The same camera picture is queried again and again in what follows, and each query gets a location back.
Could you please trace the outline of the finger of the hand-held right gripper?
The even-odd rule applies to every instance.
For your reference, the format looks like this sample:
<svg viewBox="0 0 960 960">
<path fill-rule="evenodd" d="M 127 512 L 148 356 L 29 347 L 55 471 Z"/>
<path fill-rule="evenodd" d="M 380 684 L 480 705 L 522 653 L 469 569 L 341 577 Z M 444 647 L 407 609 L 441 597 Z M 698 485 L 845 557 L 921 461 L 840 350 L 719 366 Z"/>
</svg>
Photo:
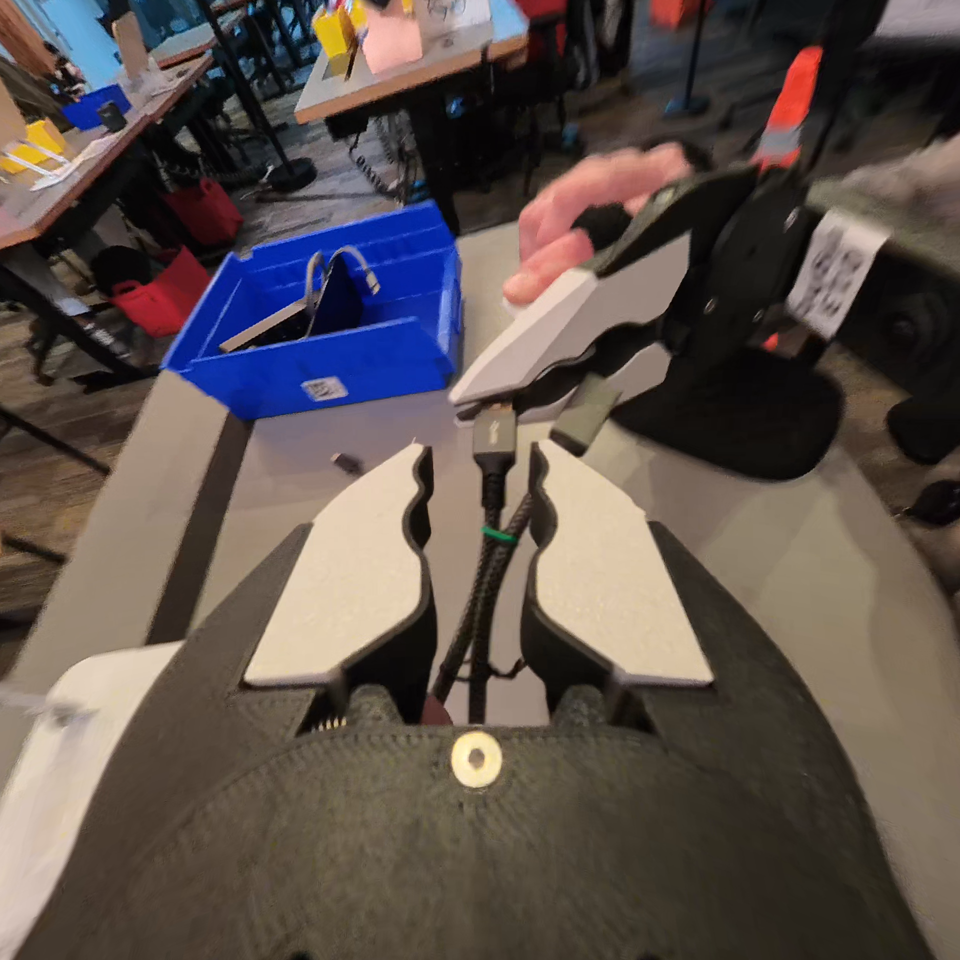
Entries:
<svg viewBox="0 0 960 960">
<path fill-rule="evenodd" d="M 609 388 L 618 391 L 621 402 L 629 401 L 659 386 L 666 378 L 672 359 L 659 342 L 643 346 L 595 343 L 576 361 L 552 366 L 520 389 L 512 398 L 512 408 L 522 424 L 554 421 L 589 375 L 604 380 Z"/>
<path fill-rule="evenodd" d="M 686 231 L 605 277 L 585 265 L 565 271 L 482 350 L 450 390 L 451 404 L 461 411 L 512 394 L 615 327 L 653 324 L 687 275 L 690 246 Z"/>
</svg>

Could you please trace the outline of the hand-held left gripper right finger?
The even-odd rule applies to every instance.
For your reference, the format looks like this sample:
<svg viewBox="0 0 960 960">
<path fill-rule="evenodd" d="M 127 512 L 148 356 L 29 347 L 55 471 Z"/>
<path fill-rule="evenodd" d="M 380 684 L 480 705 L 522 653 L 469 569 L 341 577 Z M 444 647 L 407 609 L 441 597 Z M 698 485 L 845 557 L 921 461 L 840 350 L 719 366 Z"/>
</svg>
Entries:
<svg viewBox="0 0 960 960">
<path fill-rule="evenodd" d="M 530 456 L 534 556 L 521 654 L 558 706 L 568 690 L 702 690 L 714 671 L 642 509 L 552 439 Z"/>
</svg>

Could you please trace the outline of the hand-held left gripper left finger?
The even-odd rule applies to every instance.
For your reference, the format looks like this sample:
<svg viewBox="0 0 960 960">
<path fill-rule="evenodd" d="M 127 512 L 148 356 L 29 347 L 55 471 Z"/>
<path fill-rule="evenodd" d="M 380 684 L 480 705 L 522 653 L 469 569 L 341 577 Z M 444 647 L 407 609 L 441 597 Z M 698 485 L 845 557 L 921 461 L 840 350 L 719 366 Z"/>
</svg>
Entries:
<svg viewBox="0 0 960 960">
<path fill-rule="evenodd" d="M 423 706 L 438 624 L 425 548 L 433 451 L 413 442 L 314 517 L 244 673 L 256 689 L 375 685 Z"/>
</svg>

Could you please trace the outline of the white object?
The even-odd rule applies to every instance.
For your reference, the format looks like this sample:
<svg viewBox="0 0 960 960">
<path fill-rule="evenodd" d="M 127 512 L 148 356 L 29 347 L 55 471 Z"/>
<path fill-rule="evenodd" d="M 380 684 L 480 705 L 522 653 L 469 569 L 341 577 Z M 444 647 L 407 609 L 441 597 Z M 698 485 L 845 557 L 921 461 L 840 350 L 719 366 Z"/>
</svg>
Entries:
<svg viewBox="0 0 960 960">
<path fill-rule="evenodd" d="M 588 373 L 555 419 L 548 439 L 574 457 L 582 457 L 620 401 L 610 380 Z"/>
</svg>

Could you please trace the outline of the blue storage bin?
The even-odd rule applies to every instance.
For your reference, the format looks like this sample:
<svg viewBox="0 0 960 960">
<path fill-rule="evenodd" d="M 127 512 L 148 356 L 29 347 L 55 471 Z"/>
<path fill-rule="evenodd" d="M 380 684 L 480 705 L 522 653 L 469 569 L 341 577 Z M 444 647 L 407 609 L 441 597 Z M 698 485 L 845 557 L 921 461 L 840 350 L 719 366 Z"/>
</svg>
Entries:
<svg viewBox="0 0 960 960">
<path fill-rule="evenodd" d="M 161 368 L 244 421 L 445 389 L 458 371 L 461 258 L 434 201 L 229 254 Z M 312 333 L 221 354 L 301 299 Z"/>
</svg>

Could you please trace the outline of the black usb hub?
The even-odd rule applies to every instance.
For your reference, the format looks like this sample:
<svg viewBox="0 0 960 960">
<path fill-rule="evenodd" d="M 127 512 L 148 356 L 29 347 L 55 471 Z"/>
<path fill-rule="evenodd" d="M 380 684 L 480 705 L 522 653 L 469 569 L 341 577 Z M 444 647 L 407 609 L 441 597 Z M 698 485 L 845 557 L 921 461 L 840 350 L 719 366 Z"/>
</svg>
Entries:
<svg viewBox="0 0 960 960">
<path fill-rule="evenodd" d="M 219 344 L 220 354 L 237 354 L 306 339 L 316 319 L 316 302 L 302 298 Z"/>
</svg>

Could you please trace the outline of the person's right hand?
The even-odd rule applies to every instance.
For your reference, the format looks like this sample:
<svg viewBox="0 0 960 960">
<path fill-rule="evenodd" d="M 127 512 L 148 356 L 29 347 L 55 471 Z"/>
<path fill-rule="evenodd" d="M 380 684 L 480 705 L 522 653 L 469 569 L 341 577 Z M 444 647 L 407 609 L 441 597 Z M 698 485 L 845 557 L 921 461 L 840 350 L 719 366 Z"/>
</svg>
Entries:
<svg viewBox="0 0 960 960">
<path fill-rule="evenodd" d="M 514 307 L 531 304 L 562 274 L 594 256 L 597 247 L 591 235 L 576 225 L 590 210 L 615 210 L 630 223 L 658 191 L 693 171 L 676 142 L 650 150 L 598 153 L 580 161 L 522 210 L 519 265 L 503 285 L 505 301 Z"/>
</svg>

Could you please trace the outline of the black mesh pad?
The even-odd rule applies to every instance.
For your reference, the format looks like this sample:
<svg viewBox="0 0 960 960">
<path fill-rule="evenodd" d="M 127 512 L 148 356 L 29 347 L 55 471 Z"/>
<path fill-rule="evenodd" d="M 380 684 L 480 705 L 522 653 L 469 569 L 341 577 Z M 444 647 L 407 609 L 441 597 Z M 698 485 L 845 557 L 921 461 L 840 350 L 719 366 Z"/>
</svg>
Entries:
<svg viewBox="0 0 960 960">
<path fill-rule="evenodd" d="M 845 414 L 834 379 L 794 358 L 741 347 L 726 359 L 674 359 L 656 387 L 619 404 L 630 434 L 731 474 L 786 482 L 826 456 Z"/>
</svg>

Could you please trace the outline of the orange traffic cone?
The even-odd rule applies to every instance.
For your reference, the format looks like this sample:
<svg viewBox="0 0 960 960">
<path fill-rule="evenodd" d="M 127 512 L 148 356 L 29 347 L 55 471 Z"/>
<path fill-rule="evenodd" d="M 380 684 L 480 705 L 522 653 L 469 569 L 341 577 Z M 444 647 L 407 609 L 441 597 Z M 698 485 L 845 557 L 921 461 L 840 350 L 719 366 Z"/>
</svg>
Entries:
<svg viewBox="0 0 960 960">
<path fill-rule="evenodd" d="M 750 159 L 759 171 L 788 169 L 801 155 L 803 126 L 819 80 L 823 47 L 801 49 L 791 62 L 781 90 Z"/>
</svg>

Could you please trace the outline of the grey display table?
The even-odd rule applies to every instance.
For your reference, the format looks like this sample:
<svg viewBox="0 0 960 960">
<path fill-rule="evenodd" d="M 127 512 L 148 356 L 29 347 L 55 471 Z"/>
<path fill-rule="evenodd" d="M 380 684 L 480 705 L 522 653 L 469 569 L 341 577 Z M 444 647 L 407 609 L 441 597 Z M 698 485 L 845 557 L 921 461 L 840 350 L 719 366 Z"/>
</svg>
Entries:
<svg viewBox="0 0 960 960">
<path fill-rule="evenodd" d="M 329 76 L 330 59 L 320 53 L 294 108 L 298 124 L 323 122 L 335 139 L 352 138 L 364 118 L 405 112 L 430 196 L 454 236 L 461 225 L 443 132 L 447 99 L 468 81 L 486 79 L 494 64 L 521 66 L 529 45 L 530 22 L 516 3 L 493 1 L 489 8 L 489 22 L 427 40 L 420 60 L 380 75 L 360 51 L 348 75 Z"/>
</svg>

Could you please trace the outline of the pink mannequin head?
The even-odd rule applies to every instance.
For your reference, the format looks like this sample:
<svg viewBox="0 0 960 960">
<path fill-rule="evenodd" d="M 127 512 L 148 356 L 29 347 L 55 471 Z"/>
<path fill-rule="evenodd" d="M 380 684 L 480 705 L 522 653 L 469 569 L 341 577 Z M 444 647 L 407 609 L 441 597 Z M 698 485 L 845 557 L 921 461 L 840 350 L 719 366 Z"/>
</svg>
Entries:
<svg viewBox="0 0 960 960">
<path fill-rule="evenodd" d="M 414 13 L 366 7 L 361 48 L 371 74 L 378 76 L 418 62 L 424 56 L 422 32 Z"/>
</svg>

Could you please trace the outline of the red storage bin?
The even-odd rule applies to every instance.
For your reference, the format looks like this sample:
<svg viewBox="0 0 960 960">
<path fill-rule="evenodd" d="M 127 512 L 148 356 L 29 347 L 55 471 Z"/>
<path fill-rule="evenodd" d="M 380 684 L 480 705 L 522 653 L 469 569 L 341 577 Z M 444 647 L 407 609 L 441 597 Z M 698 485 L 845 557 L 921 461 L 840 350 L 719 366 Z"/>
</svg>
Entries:
<svg viewBox="0 0 960 960">
<path fill-rule="evenodd" d="M 210 275 L 194 253 L 182 246 L 152 280 L 115 283 L 110 302 L 153 339 L 181 332 L 206 293 Z"/>
<path fill-rule="evenodd" d="M 244 225 L 243 215 L 224 187 L 207 176 L 162 199 L 194 240 L 206 247 L 232 246 Z"/>
</svg>

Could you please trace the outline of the yellow storage bin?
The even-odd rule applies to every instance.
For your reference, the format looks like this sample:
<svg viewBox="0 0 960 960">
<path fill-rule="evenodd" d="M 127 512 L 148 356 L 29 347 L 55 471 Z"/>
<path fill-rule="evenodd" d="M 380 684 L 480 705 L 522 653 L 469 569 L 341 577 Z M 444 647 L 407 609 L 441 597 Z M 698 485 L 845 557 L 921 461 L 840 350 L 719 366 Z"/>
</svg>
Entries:
<svg viewBox="0 0 960 960">
<path fill-rule="evenodd" d="M 47 117 L 31 122 L 20 139 L 11 139 L 1 150 L 2 180 L 6 174 L 34 173 L 66 166 L 66 139 L 60 128 Z"/>
<path fill-rule="evenodd" d="M 335 72 L 347 72 L 368 31 L 366 7 L 360 1 L 318 3 L 311 25 Z"/>
</svg>

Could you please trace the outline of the grey work table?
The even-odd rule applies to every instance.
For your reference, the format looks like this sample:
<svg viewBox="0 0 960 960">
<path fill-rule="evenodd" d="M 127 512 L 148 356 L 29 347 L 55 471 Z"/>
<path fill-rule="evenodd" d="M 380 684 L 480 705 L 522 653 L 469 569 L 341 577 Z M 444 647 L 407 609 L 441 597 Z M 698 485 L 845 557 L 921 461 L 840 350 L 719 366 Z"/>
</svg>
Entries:
<svg viewBox="0 0 960 960">
<path fill-rule="evenodd" d="M 108 387 L 150 378 L 147 368 L 132 366 L 105 341 L 90 335 L 87 322 L 65 313 L 56 296 L 44 293 L 38 282 L 17 274 L 12 266 L 13 252 L 32 249 L 34 242 L 50 234 L 54 224 L 90 191 L 96 181 L 108 174 L 114 164 L 137 143 L 152 124 L 158 123 L 186 95 L 212 65 L 205 53 L 189 59 L 186 65 L 160 70 L 165 86 L 150 98 L 134 93 L 133 107 L 126 115 L 126 126 L 116 133 L 72 131 L 67 140 L 66 157 L 47 170 L 25 167 L 2 186 L 1 206 L 1 287 L 2 300 L 26 307 L 47 325 L 54 335 L 72 342 L 81 352 L 109 371 Z"/>
</svg>

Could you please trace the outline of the small blue tray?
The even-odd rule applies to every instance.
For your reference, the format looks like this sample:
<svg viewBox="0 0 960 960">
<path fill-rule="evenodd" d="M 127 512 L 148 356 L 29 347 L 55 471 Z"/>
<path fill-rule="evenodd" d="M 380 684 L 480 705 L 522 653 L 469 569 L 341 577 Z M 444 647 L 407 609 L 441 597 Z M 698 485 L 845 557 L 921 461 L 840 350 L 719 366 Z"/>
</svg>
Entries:
<svg viewBox="0 0 960 960">
<path fill-rule="evenodd" d="M 103 126 L 102 113 L 107 107 L 126 116 L 134 108 L 124 88 L 112 83 L 83 94 L 78 101 L 61 107 L 63 117 L 80 132 L 94 131 Z"/>
</svg>

